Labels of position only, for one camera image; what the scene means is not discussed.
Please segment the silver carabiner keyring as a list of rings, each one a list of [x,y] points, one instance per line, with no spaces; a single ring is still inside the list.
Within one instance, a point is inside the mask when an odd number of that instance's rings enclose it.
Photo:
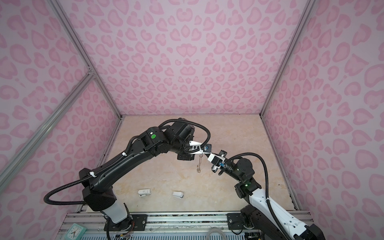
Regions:
[[[203,154],[200,154],[199,155],[199,163],[197,165],[197,173],[201,173],[202,158],[203,158]]]

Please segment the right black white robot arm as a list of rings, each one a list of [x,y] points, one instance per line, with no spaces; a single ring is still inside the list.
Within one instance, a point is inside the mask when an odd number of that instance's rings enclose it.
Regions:
[[[262,163],[265,174],[265,187],[254,179],[255,171],[247,157],[256,157]],[[213,164],[212,171],[220,170],[231,176],[238,183],[235,190],[240,199],[248,205],[241,209],[245,222],[262,231],[272,240],[324,240],[322,230],[315,224],[307,225],[294,217],[269,195],[269,176],[264,159],[255,153],[242,153],[225,158],[210,154],[208,161]]]

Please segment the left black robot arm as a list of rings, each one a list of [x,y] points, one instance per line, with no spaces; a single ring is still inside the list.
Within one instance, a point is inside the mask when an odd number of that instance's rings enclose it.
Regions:
[[[95,169],[84,168],[80,178],[83,182],[83,199],[95,212],[106,215],[111,222],[119,224],[128,220],[129,212],[113,192],[113,184],[140,164],[160,154],[182,154],[193,139],[195,126],[185,119],[177,119],[171,125],[148,128],[135,136],[132,144],[110,161]]]

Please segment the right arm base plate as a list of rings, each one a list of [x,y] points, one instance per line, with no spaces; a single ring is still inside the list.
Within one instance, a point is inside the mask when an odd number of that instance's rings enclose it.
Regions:
[[[228,229],[235,231],[243,231],[247,228],[247,218],[242,213],[228,213],[227,216],[227,224]]]

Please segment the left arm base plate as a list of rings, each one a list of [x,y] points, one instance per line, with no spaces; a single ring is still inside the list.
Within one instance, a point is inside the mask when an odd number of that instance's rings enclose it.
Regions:
[[[106,224],[104,226],[104,231],[144,231],[148,215],[143,214],[134,214],[128,215],[128,217],[121,222],[115,224],[110,220],[109,217],[104,216],[106,219]]]

